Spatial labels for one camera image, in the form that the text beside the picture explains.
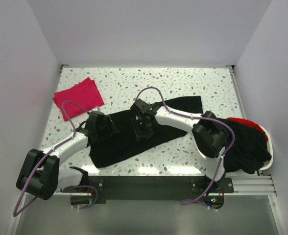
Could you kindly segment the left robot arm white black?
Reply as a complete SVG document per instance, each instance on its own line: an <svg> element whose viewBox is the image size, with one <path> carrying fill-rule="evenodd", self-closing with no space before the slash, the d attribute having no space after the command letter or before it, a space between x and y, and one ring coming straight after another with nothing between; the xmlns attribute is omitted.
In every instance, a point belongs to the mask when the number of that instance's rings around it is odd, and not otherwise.
<svg viewBox="0 0 288 235"><path fill-rule="evenodd" d="M16 181L17 189L43 200L51 198L58 189L70 186L78 192L84 192L89 180L83 177L83 172L74 169L62 173L60 165L77 152L118 132L110 115L91 111L88 119L67 138L51 147L28 151Z"/></svg>

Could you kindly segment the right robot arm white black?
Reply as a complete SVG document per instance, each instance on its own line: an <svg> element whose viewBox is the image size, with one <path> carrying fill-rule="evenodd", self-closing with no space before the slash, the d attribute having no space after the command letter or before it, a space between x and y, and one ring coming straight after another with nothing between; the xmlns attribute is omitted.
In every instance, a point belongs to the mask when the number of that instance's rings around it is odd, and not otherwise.
<svg viewBox="0 0 288 235"><path fill-rule="evenodd" d="M136 116L132 124L138 142L155 136L157 127L162 125L192 134L198 152L206 160L205 186L207 190L217 192L222 188L222 178L225 174L223 152L229 134L226 125L217 120L213 113L193 114L158 103L148 104L141 99L132 104L131 111Z"/></svg>

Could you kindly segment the black t shirt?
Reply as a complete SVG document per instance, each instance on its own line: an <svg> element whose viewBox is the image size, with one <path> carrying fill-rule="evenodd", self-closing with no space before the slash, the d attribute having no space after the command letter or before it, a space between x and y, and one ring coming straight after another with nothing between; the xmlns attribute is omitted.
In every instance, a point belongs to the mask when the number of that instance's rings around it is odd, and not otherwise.
<svg viewBox="0 0 288 235"><path fill-rule="evenodd" d="M128 110L109 115L91 112L85 128L94 165L97 168L114 165L185 136L186 131L158 124L152 117L164 105L183 112L203 113L199 96L177 97L153 104L138 99Z"/></svg>

